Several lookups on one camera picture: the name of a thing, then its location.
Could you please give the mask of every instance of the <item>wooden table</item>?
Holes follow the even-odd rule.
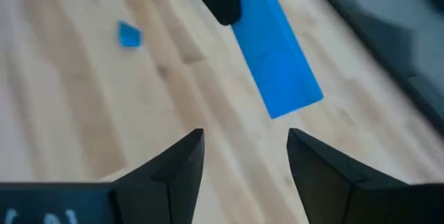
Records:
[[[269,119],[228,27],[200,0],[0,0],[0,180],[111,180],[204,128],[195,223],[306,223],[296,127],[406,182],[444,147],[325,0],[280,0],[325,99]],[[118,20],[144,46],[117,44]]]

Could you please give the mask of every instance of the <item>wooden surface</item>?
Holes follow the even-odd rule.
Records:
[[[333,9],[280,1],[325,98],[271,120],[200,0],[0,0],[0,180],[111,180],[204,128],[195,223],[306,223],[296,127],[406,182],[444,181],[442,140]],[[119,48],[120,19],[142,48]]]

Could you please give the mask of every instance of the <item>blue rectangular block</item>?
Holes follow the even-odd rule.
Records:
[[[241,0],[232,29],[271,118],[322,99],[278,0]]]

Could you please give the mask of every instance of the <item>wood grain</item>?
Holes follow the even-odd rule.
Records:
[[[294,127],[406,182],[443,182],[443,140],[331,6],[280,2],[325,98],[272,120],[200,0],[0,0],[0,180],[113,180],[204,128],[195,223],[307,223]],[[119,47],[118,20],[143,30],[141,48]]]

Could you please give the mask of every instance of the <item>gray surface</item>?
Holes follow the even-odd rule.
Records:
[[[412,65],[444,94],[444,16],[429,0],[355,2],[368,14],[413,32]]]

